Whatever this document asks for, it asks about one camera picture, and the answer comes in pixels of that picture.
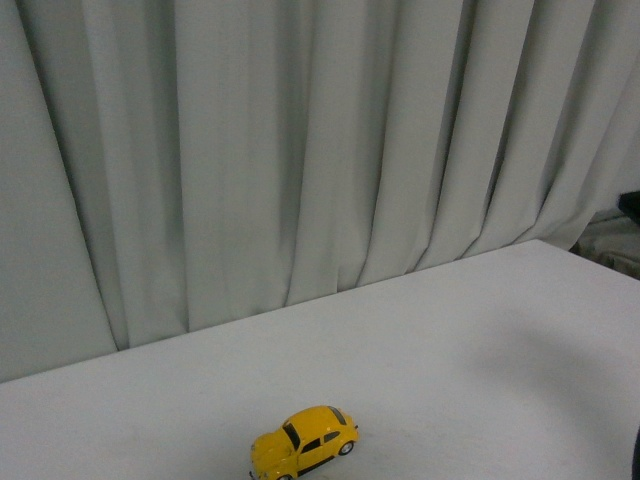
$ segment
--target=car window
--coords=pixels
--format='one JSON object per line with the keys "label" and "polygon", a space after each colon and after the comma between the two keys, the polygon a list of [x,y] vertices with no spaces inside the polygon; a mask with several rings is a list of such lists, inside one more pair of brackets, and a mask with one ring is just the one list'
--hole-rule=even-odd
{"label": "car window", "polygon": [[314,448],[318,448],[320,446],[320,439],[316,438],[313,442],[307,443],[300,453],[308,452],[309,450],[313,450]]}
{"label": "car window", "polygon": [[338,435],[340,435],[340,432],[331,432],[331,433],[327,433],[324,436],[324,443],[327,443],[329,440],[333,440],[334,438],[336,438]]}
{"label": "car window", "polygon": [[291,443],[293,444],[293,449],[298,450],[298,447],[300,446],[300,437],[298,436],[298,432],[296,432],[296,429],[293,428],[293,425],[291,425],[290,423],[285,423],[282,426],[282,429],[285,431],[285,433],[289,437],[289,440],[291,440]]}
{"label": "car window", "polygon": [[346,425],[347,424],[347,421],[344,419],[344,417],[340,413],[340,410],[338,410],[337,408],[334,408],[334,407],[329,407],[329,409],[336,416],[336,418],[338,419],[338,422],[340,422],[340,425]]}

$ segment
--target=car wheel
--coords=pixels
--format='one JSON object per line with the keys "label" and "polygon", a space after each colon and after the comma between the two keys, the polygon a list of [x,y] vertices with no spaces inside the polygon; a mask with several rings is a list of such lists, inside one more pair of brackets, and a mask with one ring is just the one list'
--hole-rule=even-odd
{"label": "car wheel", "polygon": [[338,455],[346,455],[348,454],[351,450],[353,450],[353,442],[347,442],[345,443],[342,448],[340,449],[340,451],[338,452]]}

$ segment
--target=car windshield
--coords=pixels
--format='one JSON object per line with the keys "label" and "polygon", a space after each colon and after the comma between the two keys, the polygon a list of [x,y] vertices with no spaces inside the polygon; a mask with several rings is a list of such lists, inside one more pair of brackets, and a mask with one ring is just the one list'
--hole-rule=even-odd
{"label": "car windshield", "polygon": [[296,432],[296,429],[293,428],[293,425],[291,425],[290,423],[285,423],[282,426],[282,429],[289,437],[289,440],[291,440],[293,449],[297,451],[298,447],[300,446],[300,437],[298,436],[298,432]]}

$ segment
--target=toy car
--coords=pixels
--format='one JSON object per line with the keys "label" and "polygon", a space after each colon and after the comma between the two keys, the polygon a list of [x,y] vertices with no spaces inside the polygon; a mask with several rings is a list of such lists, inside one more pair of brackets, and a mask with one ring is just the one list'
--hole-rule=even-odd
{"label": "toy car", "polygon": [[358,426],[342,410],[311,407],[258,437],[251,446],[251,461],[258,480],[292,480],[336,455],[348,454],[358,438]]}

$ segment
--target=car roof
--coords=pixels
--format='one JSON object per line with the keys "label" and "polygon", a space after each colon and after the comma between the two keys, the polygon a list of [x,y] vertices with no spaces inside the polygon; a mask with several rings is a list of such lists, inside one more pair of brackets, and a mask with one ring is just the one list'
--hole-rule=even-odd
{"label": "car roof", "polygon": [[334,413],[325,405],[302,410],[284,423],[287,424],[289,422],[300,435],[302,443],[314,440],[326,432],[342,429]]}

